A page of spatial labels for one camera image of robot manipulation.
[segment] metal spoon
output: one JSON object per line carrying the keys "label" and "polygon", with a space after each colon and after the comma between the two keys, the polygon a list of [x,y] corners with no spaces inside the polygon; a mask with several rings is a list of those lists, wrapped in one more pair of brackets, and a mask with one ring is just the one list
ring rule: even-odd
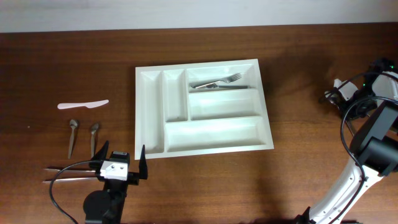
{"label": "metal spoon", "polygon": [[95,153],[95,133],[97,132],[97,130],[100,128],[100,124],[99,123],[95,123],[94,125],[92,125],[91,127],[91,158],[94,156]]}
{"label": "metal spoon", "polygon": [[70,159],[70,157],[72,156],[73,143],[75,142],[75,129],[79,127],[79,122],[75,119],[71,119],[69,122],[69,126],[72,128],[72,133],[69,140],[68,159]]}

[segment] fork handle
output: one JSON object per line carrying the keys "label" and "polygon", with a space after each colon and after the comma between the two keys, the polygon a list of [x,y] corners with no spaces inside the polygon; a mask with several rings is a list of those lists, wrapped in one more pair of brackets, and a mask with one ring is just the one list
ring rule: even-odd
{"label": "fork handle", "polygon": [[205,87],[207,85],[211,85],[214,83],[218,83],[221,82],[221,80],[210,80],[210,81],[205,81],[205,82],[201,82],[201,83],[197,83],[196,85],[191,86],[192,88],[202,88]]}

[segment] cable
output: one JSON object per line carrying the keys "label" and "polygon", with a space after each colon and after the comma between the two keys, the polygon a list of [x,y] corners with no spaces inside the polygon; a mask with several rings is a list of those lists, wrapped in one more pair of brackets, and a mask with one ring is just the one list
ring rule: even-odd
{"label": "cable", "polygon": [[359,77],[365,76],[365,75],[384,75],[384,76],[392,78],[393,80],[398,82],[398,78],[397,77],[395,77],[393,75],[390,75],[390,74],[387,74],[387,73],[384,73],[384,72],[364,72],[364,73],[360,73],[360,74],[357,74],[354,77],[350,78],[349,80],[346,80],[338,88],[334,88],[332,91],[329,91],[328,93],[325,93],[323,96],[321,96],[321,98],[319,98],[319,100],[318,100],[319,103],[323,103],[324,101],[329,100],[333,94],[335,94],[339,89],[341,89],[345,85],[347,85],[347,83],[352,82],[353,80],[355,80],[355,79],[357,79]]}
{"label": "cable", "polygon": [[363,99],[360,99],[358,101],[355,101],[351,106],[349,106],[349,108],[345,111],[344,115],[343,115],[343,119],[341,120],[341,126],[340,126],[340,138],[341,138],[341,142],[343,143],[344,148],[346,149],[348,155],[355,161],[355,164],[359,167],[359,169],[361,170],[362,173],[362,181],[358,187],[358,189],[355,191],[354,195],[352,196],[352,198],[349,200],[349,202],[347,203],[347,205],[341,210],[341,212],[334,218],[332,219],[332,221],[329,224],[332,224],[333,222],[335,222],[337,219],[339,219],[340,216],[342,216],[342,214],[345,213],[345,211],[347,211],[347,209],[349,208],[349,206],[353,203],[353,201],[355,200],[356,196],[358,196],[359,192],[362,190],[363,185],[365,184],[366,181],[366,174],[365,174],[365,170],[363,169],[362,165],[359,163],[359,161],[357,160],[357,158],[355,158],[354,154],[349,150],[349,147],[346,143],[346,140],[344,138],[344,124],[345,121],[347,119],[347,115],[349,113],[349,111],[357,104],[363,103],[365,101],[368,100],[384,100],[384,101],[388,101],[391,103],[395,103],[396,105],[398,105],[398,101],[396,100],[392,100],[390,98],[386,98],[386,97],[382,97],[382,96],[370,96],[370,97],[366,97]]}
{"label": "cable", "polygon": [[57,174],[55,174],[54,178],[51,180],[51,183],[50,183],[49,194],[50,194],[50,198],[51,198],[52,203],[55,205],[55,208],[59,209],[59,210],[61,211],[61,213],[63,213],[64,215],[66,215],[68,218],[70,218],[70,220],[72,220],[73,223],[76,223],[76,224],[78,224],[78,222],[77,222],[71,215],[69,215],[66,211],[64,211],[64,210],[58,205],[58,203],[55,201],[54,196],[52,195],[52,186],[53,186],[55,180],[57,179],[57,177],[58,177],[63,171],[65,171],[65,170],[67,170],[67,169],[69,169],[69,168],[71,168],[71,167],[77,166],[77,165],[87,164],[87,163],[91,163],[91,162],[93,162],[93,163],[100,163],[101,161],[81,161],[81,162],[77,162],[77,163],[75,163],[75,164],[69,165],[69,166],[63,168],[62,170],[60,170]]}

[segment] white utensil tray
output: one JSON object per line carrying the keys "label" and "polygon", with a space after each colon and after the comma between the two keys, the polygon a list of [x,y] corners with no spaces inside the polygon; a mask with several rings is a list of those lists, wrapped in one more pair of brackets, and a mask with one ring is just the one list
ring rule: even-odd
{"label": "white utensil tray", "polygon": [[[190,83],[241,73],[220,85]],[[136,68],[136,144],[146,158],[273,149],[257,59]]]}

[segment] white plastic knife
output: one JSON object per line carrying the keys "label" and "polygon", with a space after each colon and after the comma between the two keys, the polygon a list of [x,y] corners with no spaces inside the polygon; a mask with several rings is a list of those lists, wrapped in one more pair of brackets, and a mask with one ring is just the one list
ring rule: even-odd
{"label": "white plastic knife", "polygon": [[109,100],[101,100],[101,101],[88,102],[88,103],[60,103],[60,104],[58,104],[57,107],[60,110],[75,108],[75,107],[79,107],[79,106],[85,106],[87,108],[96,108],[96,107],[105,105],[107,103],[109,103]]}

